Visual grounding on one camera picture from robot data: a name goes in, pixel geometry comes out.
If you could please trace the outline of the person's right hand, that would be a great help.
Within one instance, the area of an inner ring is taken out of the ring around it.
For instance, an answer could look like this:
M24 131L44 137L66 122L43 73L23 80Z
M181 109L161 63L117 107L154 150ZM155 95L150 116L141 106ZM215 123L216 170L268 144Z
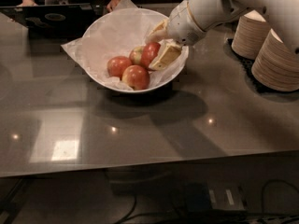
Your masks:
M36 2L34 0L23 0L20 3L20 7L33 7L36 6Z

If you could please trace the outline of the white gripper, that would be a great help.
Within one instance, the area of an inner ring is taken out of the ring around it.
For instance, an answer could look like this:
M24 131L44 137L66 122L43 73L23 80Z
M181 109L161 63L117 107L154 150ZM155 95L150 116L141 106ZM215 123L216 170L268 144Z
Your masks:
M146 43L160 42L168 38L177 41L163 41L157 56L149 64L149 69L164 70L180 56L181 45L193 46L205 36L206 32L198 26L191 13L189 2L182 1L172 10L168 19L160 21L146 36Z

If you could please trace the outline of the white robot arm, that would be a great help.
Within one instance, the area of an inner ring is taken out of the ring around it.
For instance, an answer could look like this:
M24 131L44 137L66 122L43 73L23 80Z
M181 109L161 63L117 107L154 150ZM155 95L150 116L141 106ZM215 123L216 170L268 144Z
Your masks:
M252 10L268 22L292 54L299 52L299 0L184 0L146 40L172 39L176 49L193 46L212 28Z

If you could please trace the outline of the person's left hand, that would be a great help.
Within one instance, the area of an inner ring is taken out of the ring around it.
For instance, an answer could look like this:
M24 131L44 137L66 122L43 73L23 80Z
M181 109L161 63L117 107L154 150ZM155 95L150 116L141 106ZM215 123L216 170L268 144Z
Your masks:
M121 0L111 0L106 6L107 11L112 12L120 1Z

